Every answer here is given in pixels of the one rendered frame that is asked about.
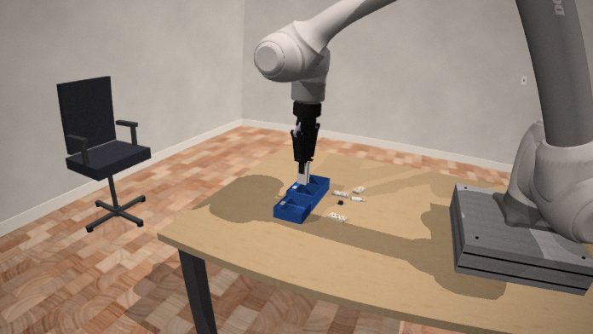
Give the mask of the blue rack of bins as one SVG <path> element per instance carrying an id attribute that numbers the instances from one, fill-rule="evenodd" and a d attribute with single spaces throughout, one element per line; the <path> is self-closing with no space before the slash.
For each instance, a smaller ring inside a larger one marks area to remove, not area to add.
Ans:
<path id="1" fill-rule="evenodd" d="M 309 174 L 309 183 L 295 182 L 286 190 L 286 195 L 273 207 L 273 217 L 302 225 L 329 186 L 330 178 Z"/>

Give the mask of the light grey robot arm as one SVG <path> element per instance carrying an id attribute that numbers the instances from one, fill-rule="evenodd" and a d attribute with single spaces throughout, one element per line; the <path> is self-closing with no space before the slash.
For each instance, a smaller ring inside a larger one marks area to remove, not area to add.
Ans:
<path id="1" fill-rule="evenodd" d="M 297 103 L 319 104 L 325 100 L 331 39 L 395 1 L 341 0 L 310 20 L 295 20 L 259 42 L 255 66 L 271 81 L 291 82 L 291 99 Z M 510 227 L 593 244 L 593 97 L 576 3 L 515 2 L 543 119 L 521 139 L 506 195 L 492 198 Z"/>

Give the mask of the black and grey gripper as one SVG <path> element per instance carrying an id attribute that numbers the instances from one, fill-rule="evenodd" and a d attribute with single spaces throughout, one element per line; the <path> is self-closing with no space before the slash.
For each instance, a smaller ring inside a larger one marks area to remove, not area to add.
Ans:
<path id="1" fill-rule="evenodd" d="M 294 159 L 298 162 L 296 183 L 306 185 L 309 183 L 310 161 L 314 160 L 311 157 L 314 156 L 320 128 L 316 118 L 321 115 L 321 103 L 302 104 L 294 101 L 293 114 L 297 116 L 296 128 L 291 130 Z"/>

